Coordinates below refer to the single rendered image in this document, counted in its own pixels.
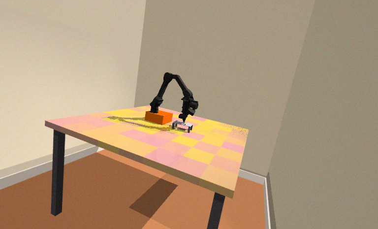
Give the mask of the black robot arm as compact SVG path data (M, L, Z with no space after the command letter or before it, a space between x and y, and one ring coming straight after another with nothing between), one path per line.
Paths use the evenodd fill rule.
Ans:
M158 95L153 99L153 101L150 103L150 106L151 106L151 113L158 113L158 107L162 104L163 102L163 99L162 99L162 96L169 84L169 82L172 81L172 79L175 79L177 81L177 83L179 84L179 86L181 87L182 91L183 91L183 95L184 97L181 99L183 100L183 106L184 107L189 107L189 109L187 110L187 114L190 114L191 116L194 115L195 113L195 109L198 108L198 101L195 101L193 99L193 93L186 87L186 85L184 84L184 82L182 81L182 79L180 78L179 75L174 75L172 73L169 73L169 72L166 72L164 74L164 77L163 77L163 84L159 90L159 93ZM191 108L192 109L191 109Z

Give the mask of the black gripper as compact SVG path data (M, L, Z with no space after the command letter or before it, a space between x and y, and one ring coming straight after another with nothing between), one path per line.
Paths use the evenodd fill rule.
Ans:
M183 119L183 122L185 122L187 116L189 115L189 114L187 114L188 109L189 109L189 107L182 106L182 113L179 115L178 118Z

